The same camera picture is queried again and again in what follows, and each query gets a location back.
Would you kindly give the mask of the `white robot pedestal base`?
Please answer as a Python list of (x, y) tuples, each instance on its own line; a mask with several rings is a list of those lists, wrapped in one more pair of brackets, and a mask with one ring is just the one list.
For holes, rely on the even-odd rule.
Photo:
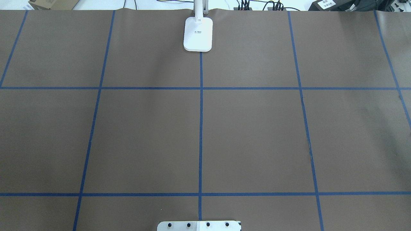
[(240, 221), (164, 221), (157, 225), (157, 231), (241, 231)]

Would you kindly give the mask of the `cardboard box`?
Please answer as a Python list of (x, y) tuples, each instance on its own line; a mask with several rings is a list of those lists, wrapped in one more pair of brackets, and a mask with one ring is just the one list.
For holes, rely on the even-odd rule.
[(72, 10), (79, 0), (28, 0), (35, 10)]

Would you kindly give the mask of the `white desk lamp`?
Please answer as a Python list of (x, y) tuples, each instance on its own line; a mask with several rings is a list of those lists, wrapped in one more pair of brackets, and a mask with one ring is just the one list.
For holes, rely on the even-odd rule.
[(212, 49), (213, 25), (208, 0), (194, 0), (194, 16), (185, 21), (183, 47), (190, 52), (209, 52)]

